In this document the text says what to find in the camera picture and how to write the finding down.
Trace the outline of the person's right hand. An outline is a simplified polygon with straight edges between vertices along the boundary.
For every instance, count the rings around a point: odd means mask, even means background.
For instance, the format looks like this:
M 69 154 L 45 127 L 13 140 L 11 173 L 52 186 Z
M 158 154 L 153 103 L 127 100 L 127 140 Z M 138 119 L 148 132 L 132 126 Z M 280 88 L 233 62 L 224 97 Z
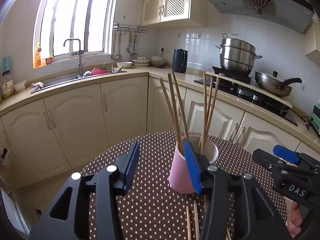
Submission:
M 299 210 L 299 204 L 292 202 L 291 211 L 287 216 L 287 229 L 292 238 L 295 238 L 301 232 L 302 215 Z

